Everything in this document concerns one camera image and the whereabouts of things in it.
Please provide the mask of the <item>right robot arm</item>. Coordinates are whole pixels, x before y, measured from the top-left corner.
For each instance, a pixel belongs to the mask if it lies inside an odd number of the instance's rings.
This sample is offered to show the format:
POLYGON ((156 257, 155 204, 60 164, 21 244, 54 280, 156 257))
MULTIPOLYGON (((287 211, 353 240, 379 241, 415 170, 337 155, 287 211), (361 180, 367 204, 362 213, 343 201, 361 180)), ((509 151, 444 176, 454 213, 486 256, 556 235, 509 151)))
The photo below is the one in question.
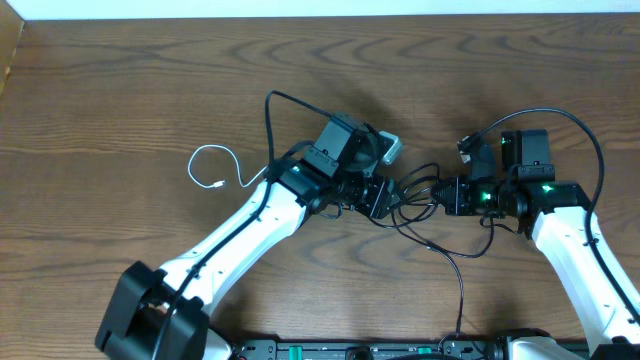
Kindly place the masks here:
POLYGON ((544 130, 501 135, 503 178, 493 152, 473 135, 460 141, 468 176, 435 185, 446 214, 513 217, 559 277, 580 320, 592 359, 639 356, 639 293, 602 236, 591 204, 575 182, 558 182, 544 130))

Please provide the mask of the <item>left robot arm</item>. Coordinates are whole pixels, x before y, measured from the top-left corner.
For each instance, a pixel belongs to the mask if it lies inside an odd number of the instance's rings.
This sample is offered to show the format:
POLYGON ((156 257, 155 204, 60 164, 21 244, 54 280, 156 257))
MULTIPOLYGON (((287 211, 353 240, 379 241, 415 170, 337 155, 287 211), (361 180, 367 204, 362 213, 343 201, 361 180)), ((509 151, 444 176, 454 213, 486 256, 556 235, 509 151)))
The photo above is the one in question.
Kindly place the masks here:
POLYGON ((329 205, 382 219, 403 201, 392 164, 401 140, 341 113, 315 142, 273 161, 247 202, 203 241, 157 269, 138 261, 120 277, 95 337, 111 359, 229 359, 209 320, 231 287, 281 240, 329 205))

